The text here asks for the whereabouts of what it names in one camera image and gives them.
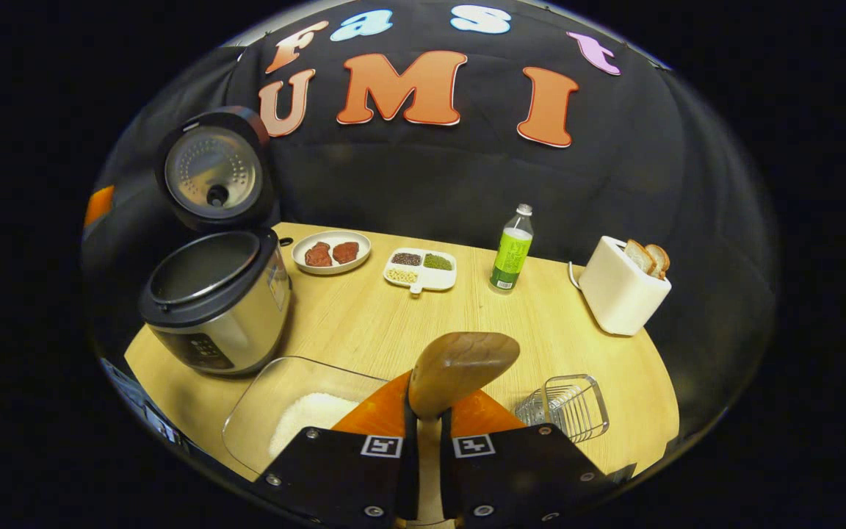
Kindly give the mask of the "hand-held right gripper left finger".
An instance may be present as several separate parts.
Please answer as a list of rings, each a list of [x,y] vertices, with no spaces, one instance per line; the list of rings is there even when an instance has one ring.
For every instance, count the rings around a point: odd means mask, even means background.
[[[419,511],[419,443],[397,376],[332,428],[306,426],[254,483],[254,493],[319,528],[392,528]]]

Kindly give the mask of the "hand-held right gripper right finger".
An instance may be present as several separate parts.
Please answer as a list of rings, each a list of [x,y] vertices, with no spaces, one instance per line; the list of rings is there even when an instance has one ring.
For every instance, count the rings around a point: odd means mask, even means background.
[[[443,515],[457,528],[577,528],[615,488],[579,448],[608,428],[600,389],[536,389],[513,409],[477,392],[444,415]]]

